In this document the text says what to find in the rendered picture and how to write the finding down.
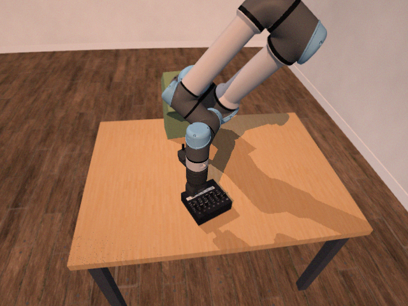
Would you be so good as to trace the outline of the black lighting desk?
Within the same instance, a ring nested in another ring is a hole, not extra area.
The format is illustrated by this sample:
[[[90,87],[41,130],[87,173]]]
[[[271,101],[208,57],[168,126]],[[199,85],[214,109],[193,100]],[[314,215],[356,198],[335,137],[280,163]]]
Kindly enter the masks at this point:
[[[197,225],[201,225],[231,209],[232,201],[214,179],[207,181],[207,189],[191,198],[184,191],[181,201]]]

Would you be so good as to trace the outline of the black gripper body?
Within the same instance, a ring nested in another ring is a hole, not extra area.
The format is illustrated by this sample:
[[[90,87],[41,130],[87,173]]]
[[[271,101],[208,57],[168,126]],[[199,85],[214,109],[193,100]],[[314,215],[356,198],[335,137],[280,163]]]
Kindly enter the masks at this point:
[[[177,151],[178,160],[186,167],[186,192],[196,196],[207,189],[208,159],[204,163],[192,163],[186,158],[186,147]]]

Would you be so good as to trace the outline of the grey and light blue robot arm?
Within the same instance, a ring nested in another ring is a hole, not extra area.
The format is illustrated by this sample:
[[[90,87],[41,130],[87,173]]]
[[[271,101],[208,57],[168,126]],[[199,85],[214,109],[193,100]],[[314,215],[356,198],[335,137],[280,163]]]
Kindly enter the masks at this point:
[[[264,29],[270,33],[267,44],[226,83],[213,83]],[[198,62],[176,75],[162,93],[162,99],[190,123],[186,158],[204,163],[221,124],[237,114],[240,100],[283,65],[307,62],[326,36],[326,28],[301,0],[245,0]]]

